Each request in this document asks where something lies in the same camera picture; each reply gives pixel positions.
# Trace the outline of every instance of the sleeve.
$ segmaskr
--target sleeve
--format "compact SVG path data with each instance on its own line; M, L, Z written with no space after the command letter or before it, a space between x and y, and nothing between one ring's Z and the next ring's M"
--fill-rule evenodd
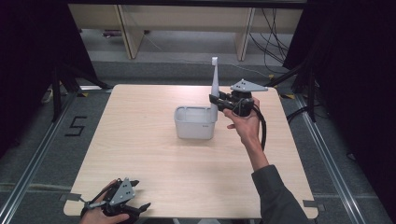
M264 224L308 223L305 212L283 184L274 165L255 171L252 178L260 195Z

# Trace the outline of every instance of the floor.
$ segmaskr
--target floor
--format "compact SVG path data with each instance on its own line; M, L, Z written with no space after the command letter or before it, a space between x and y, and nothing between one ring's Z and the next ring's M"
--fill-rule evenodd
M234 70L243 70L251 73L253 76L260 76L268 78L271 74L271 69L280 67L281 62L264 54L253 42L249 39L247 45L247 56L243 62L236 59L235 47L233 43L233 34L227 33L206 33L206 32L165 32L165 31L151 31L145 35L142 45L140 46L137 57L133 60L128 59L122 38L119 36L104 37L101 30L83 30L81 36L85 42L87 51L91 60L99 68L101 63L124 63L136 64L141 63L177 63L186 64L189 66L210 64L213 56L219 57L219 65L227 66ZM282 52L274 41L274 45L266 45L264 37L269 35L252 34L253 38L262 46L267 47L278 59L282 59L283 53L287 53L284 49ZM279 39L285 46L290 44L292 35L279 35ZM267 70L262 70L263 65L268 66ZM278 68L273 73L279 76L279 73L287 70ZM289 84L279 85L283 93L288 93ZM99 100L95 102L102 102L101 105L96 105L100 108L106 106L106 99L108 95L93 94L93 98L97 97ZM71 105L76 111L81 111L82 107L89 104L83 98L77 98ZM285 113L292 112L298 109L295 100L282 99L282 105L285 108ZM35 156L35 150L40 147L41 139L46 137L46 133L51 123L48 117L51 116L51 104L45 104L37 112L37 119L34 119L29 127L26 128L25 135L21 136L21 144L18 148L21 150L10 150L7 155L0 160L0 202L5 202L9 193L14 186L20 181L20 177L25 172L26 166L29 165L31 158ZM329 115L324 108L319 108L316 111L318 117L318 129L322 136L325 137L326 147L329 149L332 158L335 161L336 168L341 172L344 181L355 202L359 205L362 216L365 222L361 223L392 223L380 201L377 199L375 193L370 187L370 184L364 177L359 166L349 159L347 154L347 146L342 141L342 137L338 135L336 127L332 124ZM93 118L92 127L86 127L90 130L90 135L93 135L95 129L95 122L100 119L100 113ZM318 153L318 145L312 140L311 132L306 129L307 122L302 116L297 117L290 124L293 130L293 136L297 148L304 165L310 187L313 191L315 200L319 205L322 205L324 211L319 212L316 220L317 223L359 223L354 221L351 215L347 212L346 203L342 201L342 197L337 191L336 184L334 184L328 168L326 168L323 156ZM70 183L66 183L63 179L70 179L69 173L62 166L63 160L60 154L64 154L67 160L81 160L83 153L77 152L73 149L74 145L70 145L67 152L59 151L63 146L59 146L56 141L52 142L52 147L56 148L48 152L46 159L41 161L38 165L42 168L34 175L34 179L29 186L23 200L20 202L19 208L11 214L14 218L10 223L42 223L47 222L48 217L53 217L52 213L60 218L59 223L77 223L78 219L75 217L64 217L62 215L63 205L58 202L56 198L60 193L67 192L71 189ZM78 167L74 167L74 172L78 171ZM54 176L52 180L47 180L48 176ZM37 213L26 216L26 210L33 209ZM181 224L197 223L191 220L147 220L146 223L158 224L159 222L169 222ZM222 223L224 220L204 220L199 221L204 223Z

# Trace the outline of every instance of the light wood tabletop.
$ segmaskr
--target light wood tabletop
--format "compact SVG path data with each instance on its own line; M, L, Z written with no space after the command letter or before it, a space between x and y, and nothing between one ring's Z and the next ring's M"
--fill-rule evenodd
M220 87L231 92L230 87ZM180 105L210 106L209 86L118 85L107 102L71 190L92 200L111 180L139 180L128 202L151 203L141 217L260 218L260 199L248 154L232 122L219 112L210 140L180 139L174 121ZM277 91L253 92L267 123L265 152L309 218L317 208ZM79 216L82 202L64 212Z

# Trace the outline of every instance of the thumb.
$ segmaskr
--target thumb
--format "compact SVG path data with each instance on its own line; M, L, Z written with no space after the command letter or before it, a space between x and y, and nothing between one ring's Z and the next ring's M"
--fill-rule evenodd
M128 218L129 218L128 214L119 214L119 215L116 215L114 217L109 217L108 221L110 223L119 223L119 222L127 220Z

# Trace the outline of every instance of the gray carpet floor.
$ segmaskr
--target gray carpet floor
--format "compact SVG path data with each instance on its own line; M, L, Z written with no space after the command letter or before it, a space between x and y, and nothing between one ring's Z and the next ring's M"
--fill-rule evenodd
M94 62L93 65L99 79L111 85L125 83L210 85L213 76L213 66L209 63ZM263 85L269 81L267 76L273 74L265 66L242 67L244 69L233 65L221 65L219 67L220 85L232 85L241 78ZM270 67L270 69L277 72L286 71L281 67ZM279 84L278 92L291 93L292 81L293 78ZM91 85L82 79L79 83ZM59 198L63 193L69 192L74 183L109 95L110 93L89 93L86 97L77 97L74 100L11 223L78 223L78 217L67 217L63 213L64 203L60 202ZM285 116L298 109L293 99L281 99L281 103ZM75 123L85 128L80 136L66 136L78 131L70 129L75 116L86 117ZM22 175L50 126L51 118L51 103L42 105L20 136L20 144L10 148L6 156L0 160L0 203L5 201L12 186ZM360 167L346 156L347 146L324 107L316 108L316 118L322 136L368 223L391 223ZM291 122L290 129L315 200L326 208L325 211L319 212L317 223L351 223L302 116L296 117ZM198 222L199 220L195 219L180 220L181 224ZM231 223L231 220L221 220L222 222ZM172 220L150 219L146 223L172 223Z

